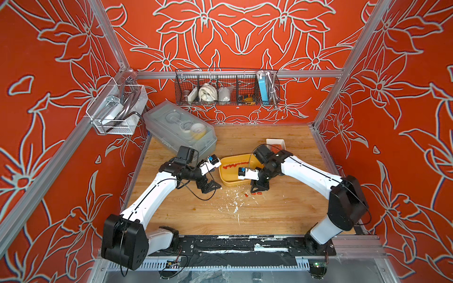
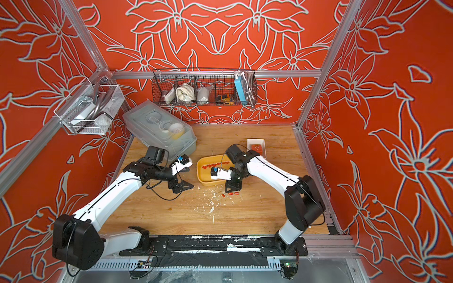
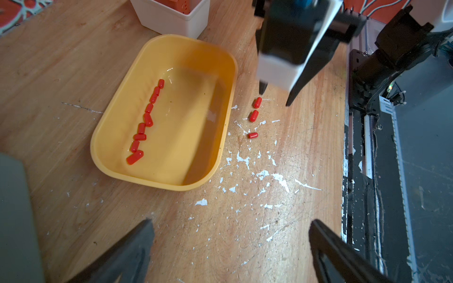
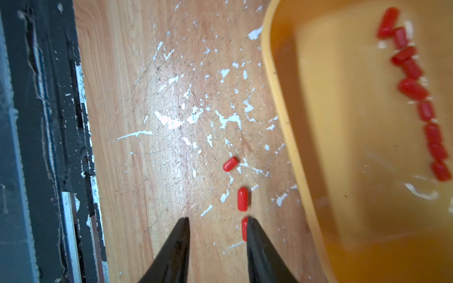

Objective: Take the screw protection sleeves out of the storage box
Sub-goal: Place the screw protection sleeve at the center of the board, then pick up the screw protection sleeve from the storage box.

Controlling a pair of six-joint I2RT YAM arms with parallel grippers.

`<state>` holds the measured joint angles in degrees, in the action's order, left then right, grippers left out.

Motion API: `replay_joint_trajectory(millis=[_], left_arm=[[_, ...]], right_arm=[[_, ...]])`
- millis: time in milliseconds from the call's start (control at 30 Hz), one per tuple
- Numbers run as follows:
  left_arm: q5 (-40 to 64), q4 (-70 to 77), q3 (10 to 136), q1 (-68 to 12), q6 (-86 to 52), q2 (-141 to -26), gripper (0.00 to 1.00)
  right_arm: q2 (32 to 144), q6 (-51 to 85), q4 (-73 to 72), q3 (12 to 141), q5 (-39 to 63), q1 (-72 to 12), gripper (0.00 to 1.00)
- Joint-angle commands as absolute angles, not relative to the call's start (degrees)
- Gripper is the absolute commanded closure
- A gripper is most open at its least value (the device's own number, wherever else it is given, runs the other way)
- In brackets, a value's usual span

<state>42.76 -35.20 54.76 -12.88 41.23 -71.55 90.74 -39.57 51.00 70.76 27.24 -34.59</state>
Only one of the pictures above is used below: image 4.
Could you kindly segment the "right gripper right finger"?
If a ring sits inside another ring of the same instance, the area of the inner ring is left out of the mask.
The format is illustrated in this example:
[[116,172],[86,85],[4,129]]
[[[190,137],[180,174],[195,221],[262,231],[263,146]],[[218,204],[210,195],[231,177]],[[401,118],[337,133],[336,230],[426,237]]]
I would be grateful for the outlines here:
[[251,283],[298,283],[256,218],[247,218],[247,259]]

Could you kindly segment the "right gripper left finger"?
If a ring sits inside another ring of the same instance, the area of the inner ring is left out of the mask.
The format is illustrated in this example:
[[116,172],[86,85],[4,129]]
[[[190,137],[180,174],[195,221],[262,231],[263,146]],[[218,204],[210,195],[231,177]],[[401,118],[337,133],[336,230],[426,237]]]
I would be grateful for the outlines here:
[[189,218],[180,218],[140,283],[186,283],[190,250]]

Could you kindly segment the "red protection sleeve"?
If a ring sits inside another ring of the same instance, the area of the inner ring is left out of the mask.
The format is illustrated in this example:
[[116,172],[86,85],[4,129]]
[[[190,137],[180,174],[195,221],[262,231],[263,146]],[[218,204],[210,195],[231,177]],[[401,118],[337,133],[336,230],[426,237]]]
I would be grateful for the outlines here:
[[225,172],[229,172],[233,170],[233,168],[236,167],[238,164],[239,164],[238,160],[233,156],[224,163],[223,170]]
[[241,212],[246,212],[248,209],[248,189],[241,187],[237,193],[237,207]]
[[242,232],[242,238],[244,242],[247,242],[247,227],[248,227],[248,217],[244,217],[241,220],[241,232]]

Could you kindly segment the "yellow plastic tray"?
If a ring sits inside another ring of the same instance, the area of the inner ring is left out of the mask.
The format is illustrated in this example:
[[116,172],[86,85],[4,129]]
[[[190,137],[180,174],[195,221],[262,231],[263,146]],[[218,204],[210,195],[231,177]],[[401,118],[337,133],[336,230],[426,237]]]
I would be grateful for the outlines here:
[[453,183],[431,170],[400,93],[385,11],[412,24],[444,147],[453,151],[451,1],[271,1],[262,54],[323,272],[335,283],[450,283]]

